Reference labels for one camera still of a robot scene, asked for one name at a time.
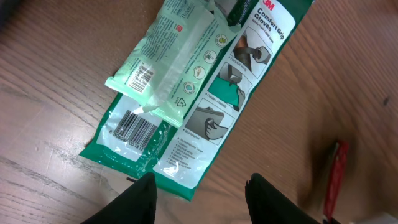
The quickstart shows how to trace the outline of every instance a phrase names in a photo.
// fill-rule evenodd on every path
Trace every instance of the green packaging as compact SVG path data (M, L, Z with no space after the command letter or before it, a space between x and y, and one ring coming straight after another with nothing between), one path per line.
M158 108L170 95L214 15L202 1L165 0L155 22L106 86Z
M230 24L242 30L218 55L180 128L118 94L94 140L80 155L191 200L243 109L312 4L312 0L216 1L234 5Z
M208 10L214 13L215 19L199 40L167 100L153 111L154 114L177 128L181 127L185 114L195 101L221 49L227 46L241 30L240 25L228 27L225 16L215 6L208 6Z

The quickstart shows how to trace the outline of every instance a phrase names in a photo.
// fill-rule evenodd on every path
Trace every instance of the white label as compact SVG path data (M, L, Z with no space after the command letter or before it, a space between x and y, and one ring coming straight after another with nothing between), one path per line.
M151 78L154 76L155 70L145 62L141 62L138 68L132 72L129 87L139 93L144 92Z
M215 0L218 9L223 12L225 16L231 12L232 8L235 6L237 0Z
M162 120L150 113L134 114L139 104L122 96L111 116L101 128L97 144L112 149L117 154L137 161Z
M196 187L295 26L277 1L259 1L154 171Z

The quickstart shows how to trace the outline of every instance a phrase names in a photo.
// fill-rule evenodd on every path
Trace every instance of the wood grain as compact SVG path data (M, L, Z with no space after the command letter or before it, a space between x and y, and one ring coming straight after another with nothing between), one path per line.
M24 1L0 33L0 220L80 223L118 193L78 156L116 92L103 83L162 4ZM398 2L321 0L248 103L188 203L160 190L157 223L250 223L258 172L307 207L334 139L353 142L336 218L398 211ZM123 184L125 176L113 175Z

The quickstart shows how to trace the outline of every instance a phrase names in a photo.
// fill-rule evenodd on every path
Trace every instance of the icon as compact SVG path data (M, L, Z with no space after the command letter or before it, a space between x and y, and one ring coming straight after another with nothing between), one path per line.
M184 83L184 92L187 94L191 94L195 92L195 85L192 82Z
M193 69L193 76L197 79L202 79L206 75L206 71L202 66L197 66Z
M185 102L185 100L183 99L183 98L180 98L178 101L177 101L177 106L186 106L187 104L186 104L186 102Z
M226 38L226 36L224 34L218 34L216 36L216 44L217 44L217 46L224 47L227 42L228 42L228 39Z
M214 63L217 58L217 54L214 50L208 50L205 52L205 62L206 63Z
M182 26L180 26L180 25L177 25L177 27L175 28L178 32L181 32L182 31Z

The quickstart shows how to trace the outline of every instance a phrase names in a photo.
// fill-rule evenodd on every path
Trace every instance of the recycling symbol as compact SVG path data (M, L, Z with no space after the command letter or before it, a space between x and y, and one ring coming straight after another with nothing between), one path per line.
M186 102L185 102L185 100L183 99L183 98L180 98L178 101L177 101L177 106L186 106L187 104L186 104Z

